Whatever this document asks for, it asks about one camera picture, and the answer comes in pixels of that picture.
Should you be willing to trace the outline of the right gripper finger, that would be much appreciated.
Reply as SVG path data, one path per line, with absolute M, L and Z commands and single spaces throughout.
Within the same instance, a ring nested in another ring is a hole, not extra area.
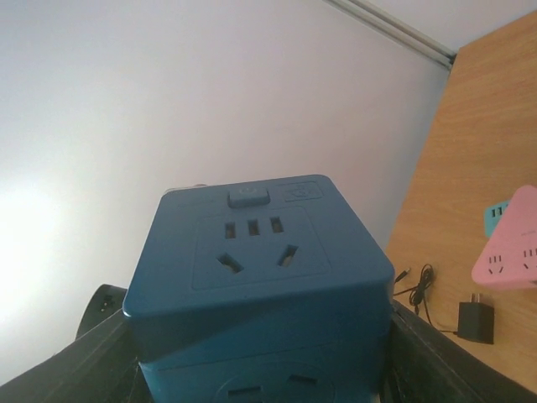
M 535 402 L 536 394 L 476 359 L 395 301 L 382 402 Z

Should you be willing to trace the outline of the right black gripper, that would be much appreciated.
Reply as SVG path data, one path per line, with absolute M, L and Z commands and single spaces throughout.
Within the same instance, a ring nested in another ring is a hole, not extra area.
M 151 402 L 122 309 L 127 290 L 100 285 L 76 340 L 1 386 L 2 402 Z

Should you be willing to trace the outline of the pink triangular power strip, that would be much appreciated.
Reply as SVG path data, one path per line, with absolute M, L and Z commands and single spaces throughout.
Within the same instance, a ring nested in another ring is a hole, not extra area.
M 472 268 L 473 281 L 493 290 L 536 287 L 536 187 L 521 186 Z

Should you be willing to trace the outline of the blue cube adapter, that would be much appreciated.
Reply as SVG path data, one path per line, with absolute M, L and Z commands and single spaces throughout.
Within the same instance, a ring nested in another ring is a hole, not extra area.
M 157 402 L 369 402 L 394 267 L 334 183 L 161 198 L 123 313 Z

